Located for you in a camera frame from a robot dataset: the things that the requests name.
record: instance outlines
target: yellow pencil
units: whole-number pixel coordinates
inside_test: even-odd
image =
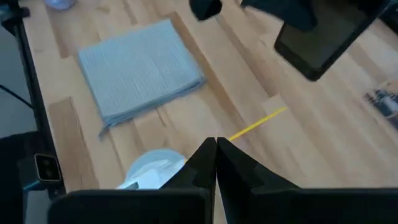
[[[259,121],[256,121],[254,124],[251,124],[251,125],[249,125],[247,128],[243,129],[242,131],[240,131],[240,132],[238,132],[238,133],[232,135],[231,137],[229,137],[228,140],[234,141],[235,139],[239,138],[241,135],[243,135],[243,134],[245,134],[246,132],[248,132],[248,131],[250,131],[250,130],[256,128],[257,126],[259,126],[260,124],[262,124],[262,123],[268,121],[269,119],[271,119],[271,118],[277,116],[280,112],[282,112],[282,111],[284,111],[284,110],[286,110],[286,109],[287,109],[286,107],[277,109],[277,111],[273,112],[272,114],[270,114],[270,115],[268,115],[268,116],[266,116],[266,117],[260,119]]]

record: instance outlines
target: wooden table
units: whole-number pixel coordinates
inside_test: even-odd
[[[281,106],[289,109],[235,145],[301,187],[397,186],[398,135],[363,94],[398,76],[398,36],[376,21],[311,83],[273,50],[281,21],[223,2],[205,22],[187,0],[78,0],[63,12],[21,2],[32,14],[24,24],[67,190],[115,188],[147,151],[190,157],[206,137],[228,137]],[[103,123],[76,53],[166,17],[208,83],[100,140]]]

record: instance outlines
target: light blue towel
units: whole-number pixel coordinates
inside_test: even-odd
[[[103,131],[205,82],[170,20],[85,48],[79,61]]]

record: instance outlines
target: black device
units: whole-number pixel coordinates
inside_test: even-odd
[[[389,6],[391,0],[316,0],[314,29],[285,23],[275,49],[311,81],[318,80]]]
[[[72,192],[52,204],[49,224],[213,223],[216,179],[229,224],[398,222],[398,189],[301,189],[208,138],[161,189]]]
[[[398,34],[398,0],[393,0],[391,2],[391,7],[383,12],[380,19],[396,34]]]
[[[190,7],[199,20],[206,20],[220,13],[220,0],[190,0]],[[300,30],[311,30],[316,25],[311,0],[243,0],[241,7],[253,7],[270,13]]]
[[[23,191],[44,190],[62,181],[55,156],[36,153],[20,160],[17,165]]]

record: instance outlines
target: white plastic item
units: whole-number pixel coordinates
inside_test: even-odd
[[[117,189],[159,189],[185,164],[183,155],[171,149],[145,153],[131,165],[126,180]]]
[[[76,0],[44,0],[44,2],[54,9],[66,10],[72,7]]]

